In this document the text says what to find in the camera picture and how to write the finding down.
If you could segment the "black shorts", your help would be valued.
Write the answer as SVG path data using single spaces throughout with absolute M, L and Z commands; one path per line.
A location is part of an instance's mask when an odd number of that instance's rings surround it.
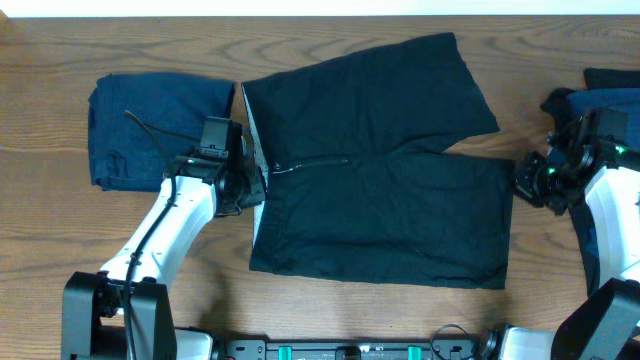
M 252 270 L 505 286 L 514 164 L 450 153 L 499 129 L 453 34 L 276 73 L 243 92 L 267 184 Z

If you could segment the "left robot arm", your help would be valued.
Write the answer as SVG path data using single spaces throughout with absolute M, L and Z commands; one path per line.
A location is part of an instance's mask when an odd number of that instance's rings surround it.
M 175 326 L 169 290 L 209 222 L 264 201 L 253 155 L 247 127 L 208 117 L 192 151 L 165 160 L 158 198 L 128 242 L 98 272 L 76 272 L 66 283 L 62 358 L 225 358 L 221 338 Z

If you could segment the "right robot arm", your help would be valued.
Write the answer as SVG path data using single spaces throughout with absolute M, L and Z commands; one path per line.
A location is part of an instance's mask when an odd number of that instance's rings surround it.
M 629 116 L 600 108 L 550 135 L 515 172 L 517 196 L 561 215 L 586 216 L 595 291 L 555 331 L 507 325 L 493 331 L 482 359 L 636 359 L 639 356 L 639 153 Z

